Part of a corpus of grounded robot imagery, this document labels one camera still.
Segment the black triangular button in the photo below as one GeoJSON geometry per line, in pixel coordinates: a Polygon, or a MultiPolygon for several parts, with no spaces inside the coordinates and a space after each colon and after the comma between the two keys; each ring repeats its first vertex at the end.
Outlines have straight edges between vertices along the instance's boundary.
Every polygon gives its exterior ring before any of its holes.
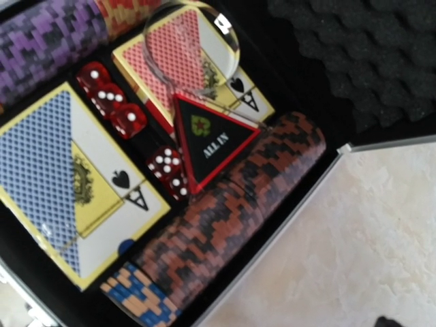
{"type": "Polygon", "coordinates": [[[180,94],[174,95],[174,127],[190,193],[200,193],[261,130],[180,94]]]}

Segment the aluminium poker chip case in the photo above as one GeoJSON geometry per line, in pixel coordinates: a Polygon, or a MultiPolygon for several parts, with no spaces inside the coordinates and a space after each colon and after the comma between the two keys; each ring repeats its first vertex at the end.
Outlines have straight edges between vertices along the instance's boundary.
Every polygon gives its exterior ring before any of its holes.
{"type": "Polygon", "coordinates": [[[435,2],[205,3],[231,22],[240,66],[275,109],[256,122],[261,134],[200,193],[175,200],[146,161],[176,142],[112,58],[149,17],[108,37],[20,101],[1,105],[1,128],[68,83],[170,211],[81,290],[1,201],[1,272],[57,326],[141,326],[100,285],[127,262],[142,270],[135,256],[248,156],[280,117],[299,112],[321,129],[326,150],[198,293],[169,296],[153,282],[181,310],[171,326],[373,326],[386,318],[434,326],[435,144],[414,140],[435,136],[435,2]],[[92,61],[145,111],[149,126],[137,136],[122,138],[79,85],[77,73],[92,61]]]}

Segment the red playing card deck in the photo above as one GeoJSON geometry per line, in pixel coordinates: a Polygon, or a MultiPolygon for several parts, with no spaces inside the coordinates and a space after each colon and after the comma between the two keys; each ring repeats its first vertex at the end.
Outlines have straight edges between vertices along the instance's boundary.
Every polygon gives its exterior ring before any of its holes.
{"type": "Polygon", "coordinates": [[[142,33],[113,51],[112,58],[170,135],[174,133],[174,93],[250,125],[275,113],[239,64],[234,27],[205,3],[165,4],[153,12],[142,33]]]}

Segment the black white chip stack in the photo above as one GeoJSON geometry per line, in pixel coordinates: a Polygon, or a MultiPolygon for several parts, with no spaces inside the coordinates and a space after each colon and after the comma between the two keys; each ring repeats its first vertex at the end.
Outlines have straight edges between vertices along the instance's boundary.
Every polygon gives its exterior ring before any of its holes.
{"type": "Polygon", "coordinates": [[[100,289],[141,326],[171,326],[181,314],[164,291],[130,262],[108,277],[100,289]]]}

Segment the blue playing card deck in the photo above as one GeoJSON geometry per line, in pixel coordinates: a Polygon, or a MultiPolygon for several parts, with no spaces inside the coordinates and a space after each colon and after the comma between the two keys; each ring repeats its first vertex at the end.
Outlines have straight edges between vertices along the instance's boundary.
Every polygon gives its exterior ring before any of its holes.
{"type": "Polygon", "coordinates": [[[170,211],[68,83],[1,128],[1,201],[81,290],[170,211]]]}

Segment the blue round button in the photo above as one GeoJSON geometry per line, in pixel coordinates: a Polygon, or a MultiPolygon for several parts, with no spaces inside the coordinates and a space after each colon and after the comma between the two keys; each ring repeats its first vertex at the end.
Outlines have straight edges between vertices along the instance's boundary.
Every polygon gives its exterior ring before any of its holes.
{"type": "Polygon", "coordinates": [[[135,244],[135,241],[131,238],[123,240],[117,249],[118,255],[123,255],[126,251],[128,251],[133,245],[135,244]]]}

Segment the red dice row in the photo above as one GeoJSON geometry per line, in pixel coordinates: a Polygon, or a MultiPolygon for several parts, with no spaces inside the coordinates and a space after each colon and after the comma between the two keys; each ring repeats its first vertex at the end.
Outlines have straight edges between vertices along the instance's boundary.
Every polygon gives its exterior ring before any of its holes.
{"type": "MultiPolygon", "coordinates": [[[[126,96],[102,63],[87,63],[76,79],[98,112],[112,123],[122,138],[131,139],[149,126],[145,111],[126,96]]],[[[159,147],[147,159],[146,165],[175,200],[187,198],[187,180],[176,149],[168,145],[159,147]]]]}

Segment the dark red chip row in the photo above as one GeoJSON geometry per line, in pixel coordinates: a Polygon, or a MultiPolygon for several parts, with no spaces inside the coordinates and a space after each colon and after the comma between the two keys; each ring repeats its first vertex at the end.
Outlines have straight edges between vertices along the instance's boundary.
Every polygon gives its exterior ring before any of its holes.
{"type": "Polygon", "coordinates": [[[326,150],[307,116],[279,118],[248,156],[135,256],[169,296],[192,296],[262,227],[326,150]]]}

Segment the purple chip row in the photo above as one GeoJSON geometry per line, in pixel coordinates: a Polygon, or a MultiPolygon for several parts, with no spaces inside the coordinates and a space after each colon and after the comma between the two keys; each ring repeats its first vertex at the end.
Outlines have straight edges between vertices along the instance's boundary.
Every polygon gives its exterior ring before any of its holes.
{"type": "Polygon", "coordinates": [[[12,106],[107,41],[94,1],[42,1],[1,23],[1,105],[12,106]]]}

